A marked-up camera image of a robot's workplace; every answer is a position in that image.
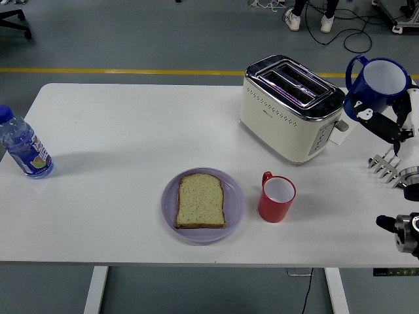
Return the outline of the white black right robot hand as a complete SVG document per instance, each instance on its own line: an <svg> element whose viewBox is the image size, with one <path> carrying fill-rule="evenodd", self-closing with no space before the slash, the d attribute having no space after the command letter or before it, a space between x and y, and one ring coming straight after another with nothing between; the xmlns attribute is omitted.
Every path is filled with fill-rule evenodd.
<svg viewBox="0 0 419 314"><path fill-rule="evenodd" d="M349 97L350 112L355 121L379 138L393 145L394 154L400 159L398 176L407 180L418 176L418 86L413 84L391 107L397 116L393 121L371 105L361 101L357 94Z"/></svg>

